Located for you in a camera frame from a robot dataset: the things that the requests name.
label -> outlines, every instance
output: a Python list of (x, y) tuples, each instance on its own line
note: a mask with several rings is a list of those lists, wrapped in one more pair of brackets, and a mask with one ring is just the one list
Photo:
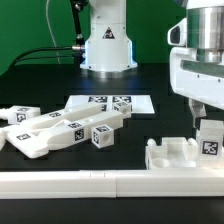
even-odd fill
[(108, 27), (107, 31), (103, 35), (103, 39), (115, 39), (114, 34), (112, 30), (110, 29), (110, 27)]

white cube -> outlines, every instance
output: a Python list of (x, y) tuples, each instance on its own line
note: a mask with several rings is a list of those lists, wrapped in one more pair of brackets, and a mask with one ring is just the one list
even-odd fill
[(123, 118), (131, 117), (131, 104), (124, 100), (116, 102), (113, 104), (113, 110), (117, 110), (123, 114)]
[(8, 123), (20, 124), (24, 120), (40, 116), (39, 107), (13, 106), (9, 109)]
[(91, 128), (92, 143), (98, 148), (114, 144), (114, 129), (106, 124)]

white plastic base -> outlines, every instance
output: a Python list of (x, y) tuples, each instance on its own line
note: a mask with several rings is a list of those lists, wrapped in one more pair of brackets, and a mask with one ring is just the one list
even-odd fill
[(0, 198), (224, 196), (224, 170), (1, 172)]

small cube with marker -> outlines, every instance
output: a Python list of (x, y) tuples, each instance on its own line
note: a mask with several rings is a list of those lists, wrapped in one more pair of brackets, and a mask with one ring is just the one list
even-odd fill
[(106, 124), (91, 128), (92, 143), (98, 148), (114, 144), (114, 129)]
[(127, 103), (124, 100), (113, 104), (113, 110), (117, 110), (123, 114), (124, 119), (131, 117), (131, 103)]

white connector piece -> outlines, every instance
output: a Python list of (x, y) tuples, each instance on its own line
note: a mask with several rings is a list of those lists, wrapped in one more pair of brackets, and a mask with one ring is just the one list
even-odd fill
[(8, 120), (9, 124), (20, 124), (22, 121), (40, 115), (39, 107), (12, 106), (9, 109), (0, 109), (0, 118)]

